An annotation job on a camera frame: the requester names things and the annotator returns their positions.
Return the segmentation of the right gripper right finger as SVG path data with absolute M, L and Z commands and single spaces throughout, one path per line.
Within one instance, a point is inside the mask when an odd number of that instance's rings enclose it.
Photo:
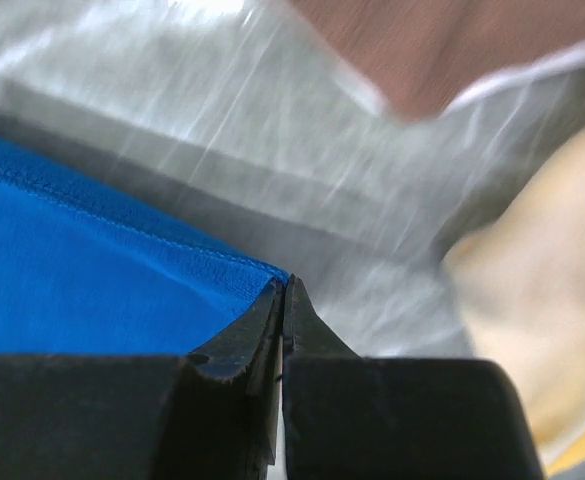
M 291 277 L 283 313 L 291 479 L 540 479 L 515 388 L 485 360 L 367 358 Z

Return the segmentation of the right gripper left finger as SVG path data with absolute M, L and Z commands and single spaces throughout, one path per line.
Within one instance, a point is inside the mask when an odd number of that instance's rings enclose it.
M 0 479 L 263 479 L 283 288 L 185 356 L 0 355 Z

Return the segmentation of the blue towel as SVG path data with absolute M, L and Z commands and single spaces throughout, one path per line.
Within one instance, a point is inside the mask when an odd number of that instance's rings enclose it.
M 0 138 L 0 354 L 184 355 L 287 279 Z

